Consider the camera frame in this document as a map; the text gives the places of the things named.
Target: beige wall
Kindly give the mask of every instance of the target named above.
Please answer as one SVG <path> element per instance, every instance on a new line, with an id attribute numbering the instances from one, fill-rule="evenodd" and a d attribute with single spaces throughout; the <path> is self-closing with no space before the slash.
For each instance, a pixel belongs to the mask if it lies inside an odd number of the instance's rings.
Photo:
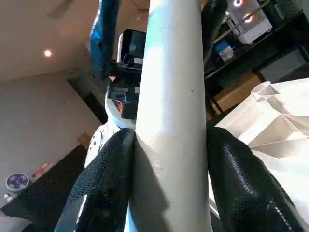
<path id="1" fill-rule="evenodd" d="M 31 176 L 45 163 L 57 163 L 100 125 L 87 105 L 55 73 L 0 85 L 0 207 L 9 174 Z"/>

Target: dark floor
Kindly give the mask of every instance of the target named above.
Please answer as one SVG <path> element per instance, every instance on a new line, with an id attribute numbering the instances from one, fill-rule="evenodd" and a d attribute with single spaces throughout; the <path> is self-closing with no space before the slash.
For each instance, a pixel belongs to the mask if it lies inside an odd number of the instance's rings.
<path id="1" fill-rule="evenodd" d="M 87 151 L 76 147 L 49 172 L 1 210 L 8 216 L 32 221 L 38 231 L 52 232 L 67 197 L 84 169 Z"/>

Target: textured black rubber pad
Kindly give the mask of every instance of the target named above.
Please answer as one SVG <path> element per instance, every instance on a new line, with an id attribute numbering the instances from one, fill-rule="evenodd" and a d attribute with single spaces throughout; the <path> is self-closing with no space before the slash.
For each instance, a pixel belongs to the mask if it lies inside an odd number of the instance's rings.
<path id="1" fill-rule="evenodd" d="M 263 162 L 221 128 L 207 130 L 208 169 L 229 232 L 302 232 L 308 226 Z"/>

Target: blue circular object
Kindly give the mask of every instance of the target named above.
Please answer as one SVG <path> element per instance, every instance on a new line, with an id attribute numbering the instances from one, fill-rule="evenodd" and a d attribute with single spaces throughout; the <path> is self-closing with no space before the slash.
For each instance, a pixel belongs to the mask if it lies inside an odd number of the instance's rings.
<path id="1" fill-rule="evenodd" d="M 5 181 L 5 186 L 11 192 L 21 191 L 25 189 L 28 185 L 29 178 L 22 173 L 12 174 Z"/>

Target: wall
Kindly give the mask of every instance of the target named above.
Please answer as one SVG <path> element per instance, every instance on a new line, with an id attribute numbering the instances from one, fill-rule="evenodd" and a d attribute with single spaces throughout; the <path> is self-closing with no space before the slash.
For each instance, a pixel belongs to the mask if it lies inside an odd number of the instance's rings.
<path id="1" fill-rule="evenodd" d="M 260 72 L 266 81 L 274 83 L 304 64 L 306 64 L 306 62 L 300 52 L 294 50 L 269 66 L 263 68 Z"/>
<path id="2" fill-rule="evenodd" d="M 301 0 L 302 8 L 305 12 L 307 19 L 309 20 L 309 1 L 308 0 Z"/>
<path id="3" fill-rule="evenodd" d="M 6 177 L 31 176 L 45 163 L 57 163 L 100 125 L 66 81 L 55 73 L 0 85 L 0 207 Z"/>

